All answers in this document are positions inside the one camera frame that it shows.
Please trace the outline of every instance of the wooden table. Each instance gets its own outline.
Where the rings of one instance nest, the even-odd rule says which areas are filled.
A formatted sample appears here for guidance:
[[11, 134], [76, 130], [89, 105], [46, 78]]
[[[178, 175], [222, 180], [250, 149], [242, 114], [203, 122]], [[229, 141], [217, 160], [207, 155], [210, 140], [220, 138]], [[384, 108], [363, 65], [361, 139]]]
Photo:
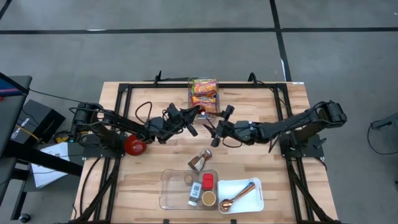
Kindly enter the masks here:
[[[119, 84], [119, 82], [104, 83], [99, 100], [104, 108], [114, 109]], [[301, 113], [309, 108], [305, 86], [294, 83], [287, 83], [287, 86], [293, 113]], [[128, 118], [137, 121], [134, 116], [136, 108], [149, 100], [153, 102], [151, 117], [160, 116], [162, 110], [166, 109], [171, 102], [178, 108], [187, 108], [187, 89], [133, 89]], [[235, 111], [229, 119], [231, 122], [238, 120], [275, 122], [278, 120], [274, 95], [268, 89], [221, 89], [220, 102], [222, 110], [226, 108], [226, 105], [235, 107]], [[146, 119], [148, 109], [148, 107], [143, 107], [140, 110], [138, 113], [140, 118]], [[268, 145], [260, 144], [243, 145], [240, 148], [228, 148], [220, 144], [220, 147], [212, 148], [209, 132], [201, 124], [195, 124], [194, 127], [199, 134], [196, 137], [185, 130], [182, 134], [170, 138], [167, 144], [161, 145], [154, 142], [148, 145], [146, 153], [143, 155], [134, 157], [126, 154], [122, 158], [112, 223], [162, 223], [165, 218], [169, 219], [171, 223], [230, 223], [231, 219], [237, 219], [238, 223], [295, 223], [286, 163], [280, 155], [278, 145], [270, 154]], [[162, 171], [166, 169], [190, 170], [187, 165], [188, 161], [205, 149], [210, 149], [213, 157], [205, 164], [204, 170], [214, 169], [217, 171], [219, 179], [234, 180], [257, 177], [261, 180], [265, 204], [263, 211], [223, 215], [218, 210], [161, 209], [159, 192]], [[83, 168], [75, 200], [78, 211], [83, 180], [94, 160], [87, 160]], [[83, 199], [84, 208], [90, 204], [98, 192], [103, 161], [104, 159], [101, 159], [97, 163], [89, 176]], [[303, 159], [303, 163], [310, 193], [326, 214], [337, 219], [325, 167], [312, 158]], [[306, 219], [303, 198], [301, 193], [299, 195], [302, 216], [303, 219]], [[105, 195], [101, 218], [105, 217], [107, 202], [108, 195]]]

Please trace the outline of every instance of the yellow cable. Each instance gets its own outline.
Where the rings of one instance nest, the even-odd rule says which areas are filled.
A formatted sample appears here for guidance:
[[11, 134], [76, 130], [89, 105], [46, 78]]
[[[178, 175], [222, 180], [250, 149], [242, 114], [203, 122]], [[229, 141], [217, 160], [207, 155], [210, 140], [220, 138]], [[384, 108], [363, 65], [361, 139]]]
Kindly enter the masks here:
[[30, 136], [32, 136], [33, 138], [36, 138], [36, 140], [39, 140], [39, 138], [32, 134], [30, 131], [26, 130], [25, 128], [21, 127], [19, 124], [15, 124], [15, 126], [17, 126], [18, 128], [20, 128], [21, 130], [25, 131], [26, 133], [28, 133]]

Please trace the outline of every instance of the black box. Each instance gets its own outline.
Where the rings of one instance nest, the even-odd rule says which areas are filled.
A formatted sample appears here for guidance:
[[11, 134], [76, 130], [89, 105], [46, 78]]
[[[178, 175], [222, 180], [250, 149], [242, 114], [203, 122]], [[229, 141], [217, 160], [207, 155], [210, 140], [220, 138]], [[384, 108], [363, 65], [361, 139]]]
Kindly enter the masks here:
[[[65, 117], [34, 100], [29, 100], [21, 111], [17, 124], [47, 143], [60, 127]], [[15, 127], [11, 140], [25, 146], [34, 146], [37, 140], [19, 127]]]

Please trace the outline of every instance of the white paper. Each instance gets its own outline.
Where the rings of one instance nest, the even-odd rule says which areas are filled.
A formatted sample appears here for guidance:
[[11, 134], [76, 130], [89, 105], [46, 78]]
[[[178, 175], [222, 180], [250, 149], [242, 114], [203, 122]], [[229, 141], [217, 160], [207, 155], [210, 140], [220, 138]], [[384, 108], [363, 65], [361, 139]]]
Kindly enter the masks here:
[[[56, 144], [54, 146], [46, 147], [41, 150], [44, 153], [60, 157], [61, 159], [65, 159], [66, 161], [69, 161], [69, 156], [68, 156], [68, 143], [63, 142], [60, 144]], [[33, 176], [35, 179], [35, 184], [37, 188], [41, 188], [43, 186], [46, 186], [47, 184], [63, 177], [64, 175], [67, 175], [64, 172], [59, 172], [59, 171], [54, 171], [53, 169], [49, 169], [43, 166], [39, 166], [36, 164], [32, 164], [32, 170], [33, 170]]]

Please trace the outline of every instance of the red ball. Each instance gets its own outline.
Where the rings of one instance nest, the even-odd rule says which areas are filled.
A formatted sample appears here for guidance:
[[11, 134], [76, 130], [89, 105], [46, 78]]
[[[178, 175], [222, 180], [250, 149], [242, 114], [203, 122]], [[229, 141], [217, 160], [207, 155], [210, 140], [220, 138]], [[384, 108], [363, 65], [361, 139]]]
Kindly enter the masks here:
[[147, 148], [147, 144], [139, 140], [135, 135], [130, 135], [124, 143], [124, 150], [126, 153], [132, 156], [138, 156], [142, 154]]

